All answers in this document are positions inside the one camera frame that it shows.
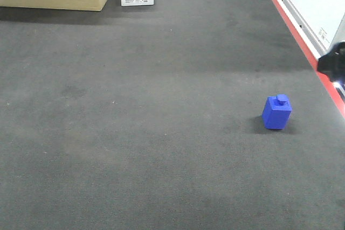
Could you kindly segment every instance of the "blue block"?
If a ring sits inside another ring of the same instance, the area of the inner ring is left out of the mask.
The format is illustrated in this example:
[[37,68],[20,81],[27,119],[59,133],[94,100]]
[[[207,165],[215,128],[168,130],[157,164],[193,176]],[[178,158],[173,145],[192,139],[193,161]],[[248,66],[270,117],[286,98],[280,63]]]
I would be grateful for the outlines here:
[[283,129],[289,120],[292,107],[285,94],[269,96],[263,111],[263,120],[266,129]]

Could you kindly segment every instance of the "red floor trim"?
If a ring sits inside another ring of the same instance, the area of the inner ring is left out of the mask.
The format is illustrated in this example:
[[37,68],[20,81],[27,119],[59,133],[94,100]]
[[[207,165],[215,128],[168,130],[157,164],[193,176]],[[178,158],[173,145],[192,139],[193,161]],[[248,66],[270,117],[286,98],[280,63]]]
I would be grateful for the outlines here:
[[302,49],[302,51],[303,51],[304,55],[306,56],[307,60],[309,61],[310,65],[315,70],[316,74],[319,76],[321,82],[323,83],[326,90],[328,91],[330,97],[333,99],[335,105],[338,107],[340,113],[343,115],[343,117],[345,117],[345,103],[341,99],[341,97],[340,97],[339,93],[337,92],[337,90],[335,89],[335,87],[333,86],[333,83],[329,81],[327,76],[316,71],[318,62],[317,62],[315,56],[312,54],[312,52],[310,51],[307,44],[304,42],[304,40],[302,39],[302,37],[298,33],[297,29],[295,28],[295,26],[293,25],[293,23],[291,22],[289,17],[286,15],[285,11],[281,7],[278,0],[272,0],[272,1],[274,3],[275,7],[278,9],[278,11],[279,11],[281,17],[283,18],[284,22],[286,23],[287,27],[289,28],[291,34],[293,35],[293,37],[297,41],[298,45]]

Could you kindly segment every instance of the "floor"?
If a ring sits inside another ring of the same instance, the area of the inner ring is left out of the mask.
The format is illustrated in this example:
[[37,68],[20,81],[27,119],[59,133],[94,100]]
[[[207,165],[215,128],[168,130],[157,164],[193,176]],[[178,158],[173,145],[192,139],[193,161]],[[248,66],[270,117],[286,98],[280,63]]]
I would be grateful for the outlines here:
[[0,8],[0,229],[344,229],[344,120],[271,0],[155,1]]

